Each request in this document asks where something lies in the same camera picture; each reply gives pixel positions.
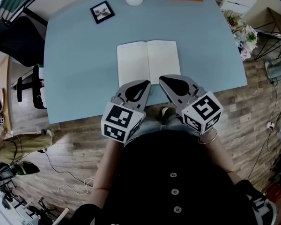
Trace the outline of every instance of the open notebook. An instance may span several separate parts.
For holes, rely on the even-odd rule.
[[[162,75],[181,74],[176,42],[135,42],[119,45],[117,49],[119,87],[141,79],[158,84]]]

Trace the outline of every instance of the silver bracelet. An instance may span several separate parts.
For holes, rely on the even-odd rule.
[[[210,133],[211,131],[213,131],[213,130],[215,130],[215,131],[216,131],[216,134],[215,134],[215,136],[214,136],[214,138],[213,138],[213,139],[211,139],[211,140],[210,140],[210,141],[208,141],[208,142],[201,142],[201,141],[200,141],[200,137],[198,137],[198,143],[205,145],[205,144],[208,144],[208,143],[213,142],[213,141],[216,139],[216,137],[217,137],[217,130],[216,130],[216,129],[214,129],[214,128],[212,128],[212,129],[208,132],[208,134],[209,134],[209,133]]]

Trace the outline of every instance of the red object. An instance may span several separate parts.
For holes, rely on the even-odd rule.
[[[278,202],[278,200],[281,198],[281,186],[278,183],[272,184],[267,190],[266,190],[266,197],[272,201],[273,203]]]

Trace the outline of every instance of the shirt button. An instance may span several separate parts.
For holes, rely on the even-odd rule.
[[[180,213],[180,212],[182,212],[182,208],[176,206],[176,207],[174,208],[174,212],[175,212],[175,213]]]
[[[179,190],[178,189],[173,189],[172,190],[172,194],[173,195],[178,195],[179,194]]]

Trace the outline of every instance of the black picture frame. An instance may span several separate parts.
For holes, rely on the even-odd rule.
[[[107,8],[109,9],[109,11],[110,11],[110,14],[98,20],[94,10],[95,10],[96,7],[98,7],[98,6],[102,5],[102,4],[105,4],[105,5],[106,5],[106,7],[107,7]],[[105,20],[107,20],[107,19],[109,19],[109,18],[111,18],[111,17],[113,17],[113,16],[115,15],[114,12],[113,12],[113,10],[112,10],[112,8],[109,6],[109,4],[108,4],[107,1],[101,2],[101,3],[97,4],[96,6],[90,8],[90,11],[91,11],[91,13],[92,13],[92,15],[93,15],[93,17],[94,17],[94,19],[95,19],[95,22],[96,22],[97,24],[99,24],[99,23],[101,23],[101,22],[103,22],[103,21],[105,21]]]

